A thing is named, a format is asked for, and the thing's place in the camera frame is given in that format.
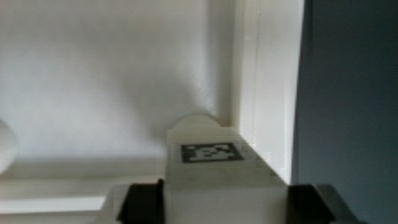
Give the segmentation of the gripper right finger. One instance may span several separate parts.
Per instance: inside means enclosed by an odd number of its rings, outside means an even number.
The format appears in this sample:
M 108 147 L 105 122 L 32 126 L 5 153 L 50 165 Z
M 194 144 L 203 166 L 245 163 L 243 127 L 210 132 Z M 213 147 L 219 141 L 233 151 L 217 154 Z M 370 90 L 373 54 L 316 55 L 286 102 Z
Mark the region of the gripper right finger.
M 355 215 L 329 184 L 288 187 L 286 224 L 350 224 Z

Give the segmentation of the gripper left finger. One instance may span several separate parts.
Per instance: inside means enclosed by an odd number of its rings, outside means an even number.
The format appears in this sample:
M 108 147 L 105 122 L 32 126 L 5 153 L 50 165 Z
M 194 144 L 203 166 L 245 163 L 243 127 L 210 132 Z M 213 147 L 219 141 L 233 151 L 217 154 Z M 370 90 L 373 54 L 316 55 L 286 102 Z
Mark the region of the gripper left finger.
M 165 224 L 164 180 L 112 187 L 96 224 Z

